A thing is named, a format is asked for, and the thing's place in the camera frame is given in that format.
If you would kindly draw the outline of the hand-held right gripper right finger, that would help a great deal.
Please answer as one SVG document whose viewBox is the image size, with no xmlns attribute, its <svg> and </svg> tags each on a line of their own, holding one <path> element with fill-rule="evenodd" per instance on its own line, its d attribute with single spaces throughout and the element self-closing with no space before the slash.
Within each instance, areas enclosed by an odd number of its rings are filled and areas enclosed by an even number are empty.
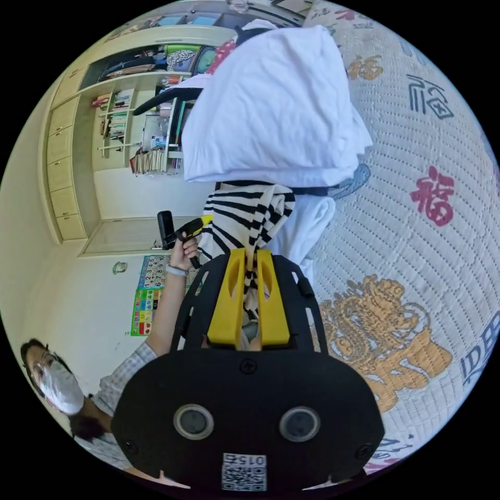
<svg viewBox="0 0 500 500">
<path fill-rule="evenodd" d="M 288 345 L 290 332 L 280 292 L 272 253 L 257 251 L 258 323 L 262 349 L 282 348 Z"/>
</svg>

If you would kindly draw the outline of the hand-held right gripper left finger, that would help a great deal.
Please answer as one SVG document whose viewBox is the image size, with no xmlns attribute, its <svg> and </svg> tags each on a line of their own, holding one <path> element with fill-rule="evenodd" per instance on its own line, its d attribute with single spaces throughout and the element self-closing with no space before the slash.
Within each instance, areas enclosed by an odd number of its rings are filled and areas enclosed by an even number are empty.
<svg viewBox="0 0 500 500">
<path fill-rule="evenodd" d="M 246 250 L 234 249 L 228 255 L 214 313 L 207 332 L 212 345 L 241 347 Z"/>
</svg>

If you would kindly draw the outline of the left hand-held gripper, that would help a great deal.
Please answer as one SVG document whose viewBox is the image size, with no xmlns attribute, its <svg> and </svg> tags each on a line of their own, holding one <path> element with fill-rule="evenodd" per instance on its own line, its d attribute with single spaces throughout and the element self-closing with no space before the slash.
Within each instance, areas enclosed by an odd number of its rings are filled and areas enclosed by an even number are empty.
<svg viewBox="0 0 500 500">
<path fill-rule="evenodd" d="M 196 218 L 183 225 L 176 232 L 177 239 L 180 239 L 184 234 L 187 238 L 197 237 L 197 235 L 201 232 L 202 228 L 210 224 L 213 220 L 213 215 L 203 215 L 200 218 Z M 194 265 L 194 269 L 199 269 L 201 267 L 199 262 L 199 257 L 192 259 L 192 263 Z"/>
</svg>

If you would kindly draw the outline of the person's left hand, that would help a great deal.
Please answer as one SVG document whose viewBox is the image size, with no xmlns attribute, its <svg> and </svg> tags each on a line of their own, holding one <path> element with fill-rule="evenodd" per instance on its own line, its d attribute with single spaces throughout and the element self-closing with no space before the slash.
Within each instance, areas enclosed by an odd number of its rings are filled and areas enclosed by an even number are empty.
<svg viewBox="0 0 500 500">
<path fill-rule="evenodd" d="M 188 238 L 184 234 L 177 239 L 172 249 L 169 267 L 175 269 L 177 275 L 186 275 L 194 267 L 192 259 L 198 257 L 198 242 L 196 237 Z"/>
</svg>

